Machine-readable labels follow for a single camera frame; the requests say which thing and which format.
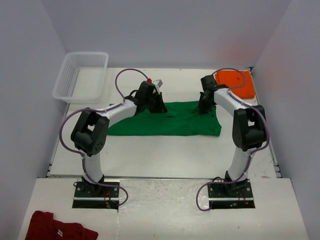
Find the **green t-shirt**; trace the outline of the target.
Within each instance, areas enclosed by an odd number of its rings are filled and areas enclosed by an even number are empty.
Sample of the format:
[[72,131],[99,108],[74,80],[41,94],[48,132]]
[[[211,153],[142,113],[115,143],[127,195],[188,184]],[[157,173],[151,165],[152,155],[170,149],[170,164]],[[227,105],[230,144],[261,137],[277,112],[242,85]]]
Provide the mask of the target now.
[[166,102],[166,113],[148,110],[121,120],[108,129],[110,136],[213,136],[221,134],[222,126],[216,109],[200,114],[197,101]]

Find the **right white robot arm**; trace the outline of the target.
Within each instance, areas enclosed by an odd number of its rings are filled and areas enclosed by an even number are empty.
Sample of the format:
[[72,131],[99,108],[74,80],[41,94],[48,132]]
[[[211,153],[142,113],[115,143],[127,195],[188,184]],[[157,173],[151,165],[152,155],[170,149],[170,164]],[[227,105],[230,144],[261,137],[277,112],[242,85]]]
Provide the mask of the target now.
[[218,84],[213,75],[204,76],[200,82],[203,91],[200,92],[198,112],[208,114],[219,105],[233,117],[233,160],[224,179],[212,184],[215,191],[233,197],[246,186],[248,170],[255,153],[262,149],[263,143],[270,140],[265,127],[265,109],[261,105],[252,105],[241,100],[228,86]]

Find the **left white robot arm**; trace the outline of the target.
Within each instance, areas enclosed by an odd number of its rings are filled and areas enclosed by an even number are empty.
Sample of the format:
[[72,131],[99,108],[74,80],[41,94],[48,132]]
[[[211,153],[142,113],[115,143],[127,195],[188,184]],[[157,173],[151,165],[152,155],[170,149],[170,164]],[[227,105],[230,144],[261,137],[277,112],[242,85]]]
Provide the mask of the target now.
[[124,102],[105,109],[86,108],[80,114],[70,138],[82,156],[82,178],[92,196],[97,197],[103,193],[104,187],[111,187],[104,184],[100,162],[100,151],[106,143],[109,127],[146,110],[152,114],[166,113],[168,110],[160,92],[162,85],[160,79],[148,79],[140,84],[134,96],[126,96]]

